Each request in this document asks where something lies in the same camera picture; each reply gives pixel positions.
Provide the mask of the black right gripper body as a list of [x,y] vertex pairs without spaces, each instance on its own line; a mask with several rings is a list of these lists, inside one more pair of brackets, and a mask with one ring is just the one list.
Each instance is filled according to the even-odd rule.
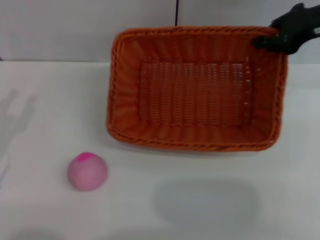
[[320,36],[319,5],[305,7],[304,3],[298,3],[275,20],[281,22],[277,35],[280,49],[273,52],[295,54],[304,43]]

